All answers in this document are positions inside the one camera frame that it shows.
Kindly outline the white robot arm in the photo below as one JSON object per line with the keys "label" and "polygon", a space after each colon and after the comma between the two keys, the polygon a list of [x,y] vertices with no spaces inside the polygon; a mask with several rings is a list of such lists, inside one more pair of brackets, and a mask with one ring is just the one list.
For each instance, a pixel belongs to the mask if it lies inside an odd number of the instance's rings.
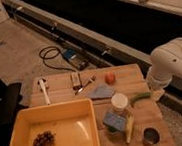
{"label": "white robot arm", "polygon": [[146,82],[152,92],[151,99],[159,101],[173,77],[182,79],[182,37],[153,49],[150,62]]}

